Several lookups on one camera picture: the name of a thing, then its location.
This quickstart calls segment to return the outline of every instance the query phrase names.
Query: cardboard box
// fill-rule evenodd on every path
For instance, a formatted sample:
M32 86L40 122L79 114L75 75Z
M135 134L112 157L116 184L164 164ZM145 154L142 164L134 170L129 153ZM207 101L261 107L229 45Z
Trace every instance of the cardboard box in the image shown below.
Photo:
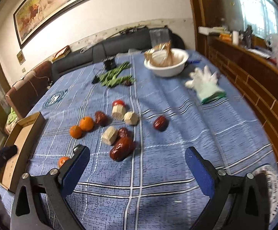
M44 117L40 112L23 118L17 122L5 143L5 146L15 144L18 149L17 154L0 172L0 184L11 192L15 193L17 190L20 177L25 172L32 147L40 135L44 122Z

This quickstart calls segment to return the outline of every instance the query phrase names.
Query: orange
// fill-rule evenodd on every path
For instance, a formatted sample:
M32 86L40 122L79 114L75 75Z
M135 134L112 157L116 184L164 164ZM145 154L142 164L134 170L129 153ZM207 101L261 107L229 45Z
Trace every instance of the orange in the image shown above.
M81 135L82 135L82 130L81 128L78 126L78 125L73 125L71 128L70 128L70 135L71 137L74 137L76 139L80 138Z
M67 156L62 156L60 157L58 161L58 168L61 168L61 166L65 163L66 160L69 160L70 158Z
M91 117L84 117L80 120L80 128L82 131L91 131L94 127L94 122Z

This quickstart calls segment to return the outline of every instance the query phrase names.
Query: white glove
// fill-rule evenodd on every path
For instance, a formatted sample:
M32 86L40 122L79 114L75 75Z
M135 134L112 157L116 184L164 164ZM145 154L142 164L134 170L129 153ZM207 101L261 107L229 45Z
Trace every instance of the white glove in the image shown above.
M195 68L190 77L192 80L187 81L185 86L196 90L201 103L205 104L226 96L225 91L217 86L216 72L211 75L208 66L204 67L204 72L198 67Z

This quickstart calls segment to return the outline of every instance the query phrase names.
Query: black leather sofa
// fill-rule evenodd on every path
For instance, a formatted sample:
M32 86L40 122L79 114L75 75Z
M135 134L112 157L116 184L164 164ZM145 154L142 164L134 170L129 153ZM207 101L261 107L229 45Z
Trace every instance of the black leather sofa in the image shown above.
M184 49L183 40L169 30L173 48ZM61 76L78 68L103 61L117 53L127 53L129 49L148 50L152 48L150 29L143 28L133 33L121 34L108 38L89 48L84 53L80 49L69 53L63 59L52 64L53 81L56 82Z

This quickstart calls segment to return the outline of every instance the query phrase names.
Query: framed painting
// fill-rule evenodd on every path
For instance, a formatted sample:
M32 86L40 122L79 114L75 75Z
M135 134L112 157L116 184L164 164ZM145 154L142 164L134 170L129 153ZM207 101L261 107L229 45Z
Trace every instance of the framed painting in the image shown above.
M13 15L22 48L46 24L83 0L24 0Z

